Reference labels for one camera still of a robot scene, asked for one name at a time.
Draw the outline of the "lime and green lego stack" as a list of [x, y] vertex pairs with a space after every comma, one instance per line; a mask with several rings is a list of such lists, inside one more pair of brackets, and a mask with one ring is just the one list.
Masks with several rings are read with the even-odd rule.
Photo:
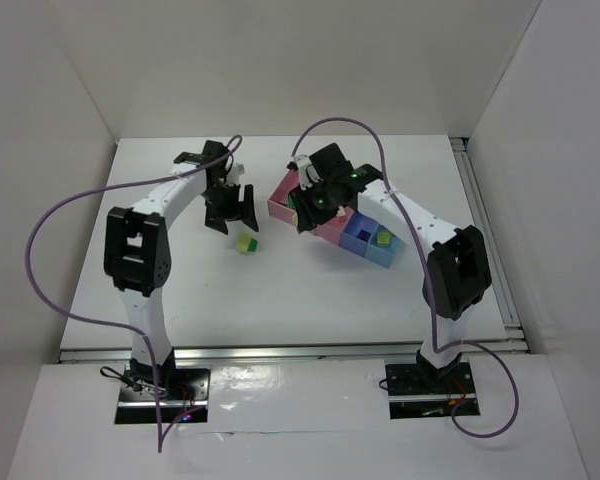
[[240, 234], [236, 239], [235, 248], [243, 254], [254, 253], [258, 248], [258, 240], [248, 233]]

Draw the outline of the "dark blue lego brick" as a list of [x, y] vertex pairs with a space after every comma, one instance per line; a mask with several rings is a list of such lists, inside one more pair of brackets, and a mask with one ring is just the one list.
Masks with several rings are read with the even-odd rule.
[[367, 231], [364, 229], [361, 229], [356, 236], [356, 238], [358, 240], [360, 240], [361, 242], [364, 242], [364, 243], [369, 243], [371, 240], [371, 237], [372, 237], [372, 233], [370, 231]]

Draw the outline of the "lime green square lego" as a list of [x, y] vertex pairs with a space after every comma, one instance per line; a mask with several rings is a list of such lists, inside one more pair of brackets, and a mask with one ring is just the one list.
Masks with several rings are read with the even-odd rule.
[[392, 235], [386, 230], [380, 230], [376, 234], [376, 244], [381, 248], [389, 248], [392, 241]]

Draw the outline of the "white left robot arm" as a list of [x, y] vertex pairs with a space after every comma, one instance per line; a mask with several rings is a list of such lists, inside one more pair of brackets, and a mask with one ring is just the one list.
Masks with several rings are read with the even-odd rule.
[[104, 271], [120, 292], [130, 326], [142, 333], [132, 341], [131, 378], [168, 389], [174, 383], [175, 353], [168, 338], [163, 287], [172, 269], [169, 229], [195, 200], [205, 206], [204, 225], [224, 235], [229, 222], [259, 230], [254, 187], [239, 182], [244, 166], [228, 144], [208, 140], [200, 153], [182, 152], [162, 180], [132, 206], [107, 214]]

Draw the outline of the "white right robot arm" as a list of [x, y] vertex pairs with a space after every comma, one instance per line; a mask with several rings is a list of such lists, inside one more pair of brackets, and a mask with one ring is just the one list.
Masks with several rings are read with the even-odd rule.
[[293, 157], [288, 167], [299, 180], [289, 193], [298, 232], [312, 231], [348, 207], [415, 248], [431, 316], [431, 332], [416, 354], [416, 365], [423, 382], [446, 380], [460, 362], [471, 311], [492, 284], [482, 232], [438, 218], [400, 193], [384, 167], [354, 167], [335, 143]]

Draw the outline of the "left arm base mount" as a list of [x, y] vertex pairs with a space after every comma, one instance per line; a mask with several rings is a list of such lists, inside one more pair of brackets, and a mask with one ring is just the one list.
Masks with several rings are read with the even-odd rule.
[[[109, 366], [100, 375], [120, 382], [114, 423], [116, 425], [155, 424], [154, 385], [133, 379], [129, 368], [119, 372]], [[209, 368], [177, 369], [171, 383], [158, 388], [162, 421], [175, 419], [183, 424], [208, 421], [208, 399], [211, 380]]]

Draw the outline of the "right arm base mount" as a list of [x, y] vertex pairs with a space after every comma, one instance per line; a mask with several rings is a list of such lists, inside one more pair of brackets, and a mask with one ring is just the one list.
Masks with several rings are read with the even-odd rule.
[[392, 420], [479, 416], [473, 372], [470, 363], [457, 358], [437, 372], [425, 364], [420, 354], [412, 363], [389, 363], [378, 387], [387, 393]]

